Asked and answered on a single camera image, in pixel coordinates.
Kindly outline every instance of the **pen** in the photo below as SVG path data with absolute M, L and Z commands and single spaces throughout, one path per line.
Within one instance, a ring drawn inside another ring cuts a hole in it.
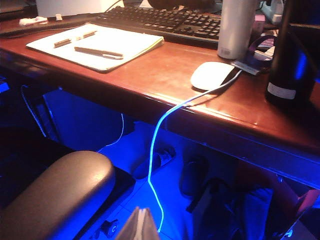
M 67 39 L 64 39 L 64 40 L 61 40 L 61 41 L 57 41 L 54 43 L 54 48 L 58 48 L 58 47 L 62 47 L 64 45 L 67 45 L 71 43 L 71 38 L 67 38 Z
M 85 38 L 93 36 L 95 34 L 96 34 L 96 30 L 89 31 L 89 32 L 84 33 L 82 36 L 76 36 L 75 40 L 85 39 Z M 67 39 L 64 39 L 64 40 L 61 40 L 61 41 L 57 41 L 57 42 L 54 43 L 54 48 L 62 47 L 64 45 L 70 44 L 71 42 L 72 42 L 71 38 L 67 38 Z
M 124 55 L 122 53 L 113 52 L 113 51 L 98 50 L 98 49 L 80 47 L 80 46 L 75 46 L 74 50 L 76 50 L 77 52 L 85 53 L 85 54 L 99 55 L 102 57 L 107 57 L 107 58 L 116 59 L 116 60 L 124 59 Z

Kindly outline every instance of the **paper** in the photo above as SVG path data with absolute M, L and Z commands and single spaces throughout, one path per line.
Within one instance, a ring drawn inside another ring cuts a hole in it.
M 152 8 L 148 0 L 143 0 L 140 4 L 140 8 Z
M 80 39 L 81 36 L 92 31 L 96 31 L 94 35 Z M 68 39 L 70 39 L 69 44 L 54 47 L 55 43 Z M 87 23 L 83 26 L 30 42 L 26 46 L 97 71 L 106 72 L 150 51 L 163 43 L 163 41 L 164 38 L 162 36 Z M 102 55 L 75 51 L 76 46 L 121 53 L 123 54 L 123 59 L 111 59 Z

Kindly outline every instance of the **computer tower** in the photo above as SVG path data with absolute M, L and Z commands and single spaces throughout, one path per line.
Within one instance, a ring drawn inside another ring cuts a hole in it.
M 70 16 L 85 13 L 102 13 L 106 11 L 114 0 L 36 0 L 38 16 L 54 17 L 56 14 Z M 122 6 L 120 1 L 115 6 Z

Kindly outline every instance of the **wooden desk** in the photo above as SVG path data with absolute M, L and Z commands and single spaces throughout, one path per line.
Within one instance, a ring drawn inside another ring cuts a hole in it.
M 1 27 L 16 24 L 7 21 Z M 150 124 L 198 94 L 190 77 L 200 64 L 223 62 L 216 50 L 166 42 L 109 73 L 98 73 L 25 47 L 56 32 L 1 39 L 1 66 Z M 163 127 L 320 189 L 320 84 L 309 105 L 284 112 L 265 100 L 267 80 L 266 74 L 242 73 L 223 94 L 194 101 L 169 116 Z

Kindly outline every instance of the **bottle label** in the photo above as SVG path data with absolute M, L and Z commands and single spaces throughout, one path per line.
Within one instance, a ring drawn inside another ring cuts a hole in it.
M 272 84 L 271 82 L 269 82 L 267 90 L 269 93 L 283 99 L 292 100 L 295 99 L 296 96 L 296 90 L 282 88 Z

